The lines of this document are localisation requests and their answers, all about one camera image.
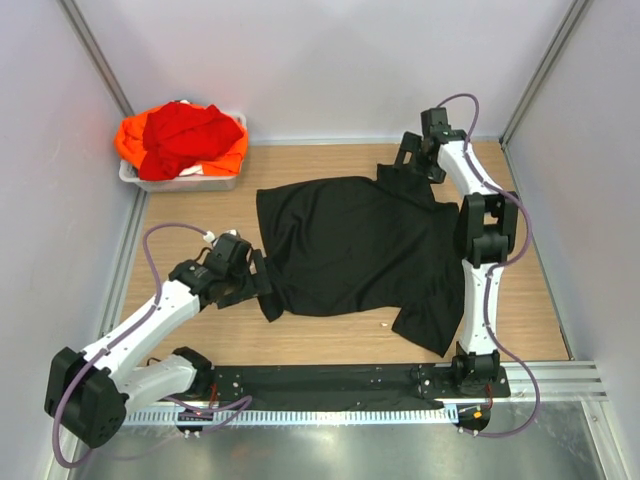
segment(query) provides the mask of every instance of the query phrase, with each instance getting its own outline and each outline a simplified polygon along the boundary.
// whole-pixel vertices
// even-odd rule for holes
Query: white plastic basket
[[[235,118],[245,128],[247,119],[241,113],[227,113]],[[125,183],[135,183],[143,190],[151,193],[159,192],[214,192],[221,190],[233,190],[236,186],[238,175],[228,177],[209,177],[206,175],[189,175],[176,177],[166,182],[149,182],[140,180],[138,170],[126,160],[120,160],[120,180]]]

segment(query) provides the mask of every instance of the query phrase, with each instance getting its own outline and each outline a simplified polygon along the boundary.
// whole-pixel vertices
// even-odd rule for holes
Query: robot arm
[[[260,250],[236,233],[222,234],[212,246],[202,263],[187,260],[176,266],[162,285],[160,299],[152,297],[83,351],[65,348],[54,357],[45,401],[52,417],[77,372],[99,352],[108,352],[83,377],[62,414],[62,425],[90,448],[111,439],[128,414],[169,395],[199,397],[209,388],[211,362],[187,347],[161,362],[137,367],[164,337],[212,303],[224,308],[271,292]],[[153,305],[153,314],[135,327]]]
[[[441,379],[448,385],[484,387],[496,382],[501,372],[500,354],[485,324],[485,292],[489,293],[487,317],[495,333],[503,271],[497,265],[506,261],[513,251],[518,210],[508,198],[487,188],[486,184],[497,185],[478,161],[471,145],[465,145],[466,133],[451,128],[445,108],[422,112],[421,122],[422,136],[411,132],[404,134],[395,167],[409,168],[425,175],[432,183],[444,182],[449,174],[463,197],[453,242],[465,277],[464,330],[451,368],[439,369],[434,375],[448,376]],[[404,164],[407,154],[410,159]],[[487,216],[493,221],[485,223]],[[488,278],[490,269],[493,269],[492,275]],[[499,392],[500,385],[494,389],[494,394],[509,394],[508,388],[503,395]]]

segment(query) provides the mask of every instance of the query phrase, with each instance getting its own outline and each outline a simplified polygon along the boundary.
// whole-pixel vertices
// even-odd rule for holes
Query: wooden surface
[[[474,149],[493,179],[504,188],[512,188],[498,144],[479,143]],[[348,175],[375,178],[376,164],[392,163],[396,151],[396,145],[253,147],[233,191],[152,194],[145,230],[170,221],[190,223],[216,233],[235,228],[254,246],[262,248],[256,189],[315,178]],[[440,201],[460,201],[449,180],[434,186],[434,191]],[[518,226],[516,248],[524,238],[522,219]],[[177,263],[195,258],[204,244],[198,234],[172,228],[155,232],[150,246],[161,277],[166,278]],[[502,278],[498,308],[500,340],[525,360],[567,359],[533,249],[520,263],[506,269]],[[153,280],[140,246],[123,318],[146,302],[153,292]],[[436,354],[391,331],[397,311],[382,308],[330,318],[285,312],[280,319],[268,323],[255,299],[224,310],[211,306],[166,337],[153,355],[164,358],[174,348],[186,345],[218,365],[442,361]],[[455,342],[446,359],[451,358],[454,348]]]

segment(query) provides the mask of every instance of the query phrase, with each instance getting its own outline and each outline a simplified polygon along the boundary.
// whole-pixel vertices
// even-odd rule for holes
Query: purple cable
[[[65,467],[65,468],[76,468],[76,467],[79,467],[80,465],[82,465],[84,462],[86,462],[89,459],[89,457],[91,456],[91,453],[92,453],[92,450],[89,450],[83,457],[81,457],[80,459],[78,459],[76,461],[72,461],[72,462],[69,462],[66,458],[64,458],[64,455],[62,453],[62,448],[60,446],[60,427],[62,426],[62,414],[64,413],[64,410],[65,410],[65,408],[67,406],[67,403],[69,403],[69,398],[71,398],[71,395],[72,395],[73,391],[76,389],[78,384],[82,381],[82,379],[87,374],[87,372],[91,369],[91,367],[93,367],[98,362],[98,360],[100,360],[104,355],[109,353],[109,351],[113,347],[115,347],[121,341],[123,341],[125,338],[127,338],[129,335],[131,335],[131,333],[134,330],[136,330],[138,327],[140,327],[140,325],[142,325],[144,322],[146,322],[151,317],[151,315],[153,315],[153,313],[155,312],[156,308],[158,307],[158,302],[162,298],[162,281],[160,280],[160,274],[158,273],[158,269],[157,269],[155,263],[153,262],[153,258],[151,256],[151,251],[149,250],[149,236],[153,232],[155,232],[156,230],[160,230],[162,228],[168,228],[168,227],[186,228],[186,229],[198,232],[201,235],[206,235],[207,234],[207,232],[205,230],[202,230],[201,228],[198,228],[198,227],[195,227],[193,225],[186,224],[186,223],[177,223],[177,222],[174,222],[174,223],[161,223],[159,225],[156,225],[156,226],[150,228],[149,230],[147,230],[145,232],[144,236],[142,237],[142,249],[144,250],[144,256],[145,256],[145,258],[147,260],[147,263],[149,264],[149,268],[151,270],[151,274],[153,275],[153,280],[154,280],[155,287],[156,287],[156,294],[155,294],[154,298],[155,298],[156,301],[149,307],[149,310],[147,310],[147,312],[142,317],[140,317],[140,319],[137,322],[135,322],[133,325],[131,325],[129,328],[127,328],[124,332],[122,332],[120,335],[118,335],[116,338],[114,338],[111,342],[109,342],[109,344],[107,344],[107,348],[103,348],[102,350],[98,351],[98,353],[93,358],[88,360],[87,363],[76,374],[76,376],[71,380],[71,382],[69,382],[69,386],[64,391],[64,393],[62,395],[62,398],[60,399],[60,403],[58,404],[58,407],[56,408],[56,413],[55,413],[54,418],[53,418],[53,432],[52,432],[53,455],[54,455],[56,461],[62,467]]]
[[[178,405],[180,405],[181,407],[185,407],[188,408],[189,410],[194,410],[194,411],[198,411],[198,412],[203,412],[203,413],[217,413],[217,412],[222,412],[225,410],[231,410],[232,408],[235,407],[240,407],[238,408],[238,410],[236,410],[233,415],[231,415],[229,418],[227,418],[226,420],[223,420],[220,423],[217,423],[215,425],[211,425],[208,427],[204,427],[202,429],[202,434],[204,435],[208,435],[209,433],[213,433],[213,432],[217,432],[218,430],[220,430],[221,428],[227,426],[229,423],[233,422],[236,418],[238,418],[238,416],[244,412],[247,408],[249,408],[249,405],[251,404],[251,401],[253,400],[253,398],[251,397],[251,395],[247,395],[246,397],[242,397],[240,400],[237,400],[233,403],[230,403],[229,405],[225,405],[224,407],[219,407],[219,408],[198,408],[198,407],[193,407],[187,403],[181,402],[180,400],[174,399],[172,397],[167,397],[165,398],[165,400],[169,400],[172,401]],[[143,452],[143,453],[138,453],[136,455],[129,455],[129,456],[122,456],[122,455],[114,455],[111,453],[107,453],[103,450],[97,450],[97,452],[100,455],[103,455],[107,458],[110,458],[112,460],[118,460],[121,462],[129,462],[132,460],[139,460],[143,457],[146,457],[147,455],[149,455],[150,453],[155,452],[156,450],[164,447],[165,445],[167,445],[168,443],[172,442],[173,440],[177,440],[178,438],[183,438],[182,434],[177,434],[177,435],[172,435],[171,437],[165,438],[164,440],[158,442],[156,445],[154,445],[153,447],[151,447],[149,450]]]
[[[478,169],[475,167],[475,165],[473,164],[473,162],[471,161],[471,157],[469,157],[469,153],[468,153],[468,148],[469,148],[469,142],[471,139],[471,134],[473,132],[473,130],[476,128],[476,123],[478,122],[478,116],[480,115],[480,102],[478,102],[478,98],[471,94],[471,93],[458,93],[456,95],[452,95],[448,98],[445,98],[442,102],[440,102],[438,104],[438,107],[441,107],[442,105],[444,105],[445,103],[454,100],[456,98],[469,98],[473,101],[474,105],[475,105],[475,113],[473,115],[473,120],[471,121],[471,126],[469,127],[469,132],[467,133],[467,136],[464,139],[464,145],[462,147],[463,149],[463,154],[464,154],[464,159],[467,162],[467,165],[469,166],[469,168],[471,169],[471,171],[473,172],[474,176],[478,179],[478,181],[485,186],[486,188],[488,188],[491,191],[494,191],[496,193],[499,193],[501,195],[503,195],[504,197],[506,197],[507,199],[509,199],[510,201],[512,201],[516,207],[518,207],[518,210],[520,210],[522,212],[522,216],[524,217],[524,222],[526,225],[526,230],[527,230],[527,236],[525,238],[524,244],[522,245],[522,248],[520,249],[520,251],[518,251],[518,253],[516,255],[514,255],[513,257],[511,257],[510,259],[496,264],[493,267],[489,268],[489,270],[487,271],[487,278],[491,279],[493,277],[493,271],[496,268],[500,268],[500,267],[507,267],[509,265],[513,265],[514,263],[516,263],[518,260],[520,260],[524,254],[527,252],[527,250],[529,249],[529,247],[531,246],[531,242],[532,242],[532,230],[531,230],[531,216],[529,215],[529,212],[527,211],[527,209],[525,208],[525,206],[522,204],[522,202],[516,198],[514,195],[510,194],[509,192],[495,186],[492,185],[490,183],[488,183],[480,174],[480,172],[478,171]],[[484,308],[483,308],[483,313],[484,313],[484,324],[485,327],[487,329],[487,333],[489,334],[489,337],[491,337],[491,340],[493,341],[493,343],[496,344],[496,346],[498,347],[498,349],[500,351],[502,351],[503,353],[505,353],[506,355],[508,355],[509,357],[511,357],[516,363],[518,363],[524,370],[525,372],[527,372],[527,375],[529,375],[529,378],[531,379],[531,382],[533,383],[533,390],[535,391],[535,404],[533,407],[533,412],[531,412],[531,416],[527,419],[526,422],[524,422],[522,425],[520,425],[517,428],[514,428],[513,430],[509,430],[508,432],[499,432],[499,433],[482,433],[479,432],[477,433],[477,435],[479,437],[485,437],[485,438],[505,438],[505,437],[510,437],[512,435],[516,435],[520,432],[522,432],[525,428],[527,428],[529,425],[531,425],[534,420],[536,419],[536,417],[538,416],[538,413],[540,411],[540,386],[538,385],[538,381],[536,380],[535,375],[533,374],[533,372],[531,371],[531,369],[529,368],[529,366],[520,358],[518,357],[516,354],[512,353],[511,351],[509,351],[504,345],[502,345],[499,341],[498,338],[496,337],[495,333],[493,332],[493,329],[491,328],[491,324],[489,323],[489,295],[491,292],[491,282],[487,282],[487,286],[484,290]],[[469,429],[464,429],[465,432],[470,433],[470,434],[474,434],[473,431],[469,430]]]

